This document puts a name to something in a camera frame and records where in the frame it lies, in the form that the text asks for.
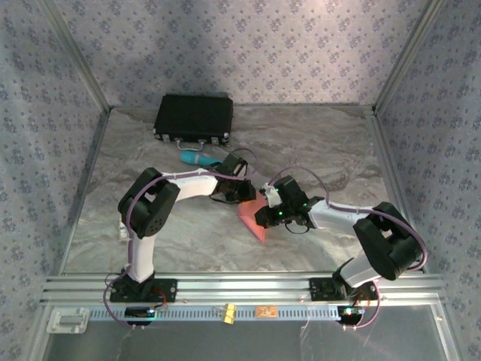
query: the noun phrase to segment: orange label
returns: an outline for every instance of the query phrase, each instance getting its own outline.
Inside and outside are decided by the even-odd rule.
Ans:
[[[277,306],[257,306],[257,318],[275,318],[277,317]]]

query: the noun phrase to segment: wall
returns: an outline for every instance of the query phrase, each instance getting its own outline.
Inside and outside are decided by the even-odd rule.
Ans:
[[[374,103],[426,0],[57,2],[113,106]]]
[[[464,351],[481,359],[481,4],[448,2],[381,115]]]
[[[94,105],[36,2],[0,3],[0,359],[23,344],[58,271],[98,127]]]

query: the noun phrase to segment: teal object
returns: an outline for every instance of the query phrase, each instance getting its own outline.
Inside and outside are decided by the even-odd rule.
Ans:
[[[222,160],[210,158],[209,156],[203,156],[197,152],[192,152],[191,150],[184,150],[180,154],[180,160],[189,164],[197,165],[211,165],[214,163],[222,163]]]

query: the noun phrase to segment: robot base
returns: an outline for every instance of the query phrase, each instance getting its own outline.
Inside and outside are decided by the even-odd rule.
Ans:
[[[154,277],[155,275],[152,275],[139,284],[128,275],[125,275],[122,279],[113,283],[110,302],[175,302],[177,280],[166,278],[155,279]]]
[[[377,299],[377,292],[372,282],[366,282],[356,289],[347,285],[340,287],[333,278],[311,278],[309,280],[312,301],[342,301],[358,298],[359,301]]]

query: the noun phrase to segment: black briefcase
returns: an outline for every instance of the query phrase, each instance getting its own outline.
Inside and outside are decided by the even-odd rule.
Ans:
[[[162,98],[154,134],[163,141],[227,144],[231,134],[233,101],[213,96]]]

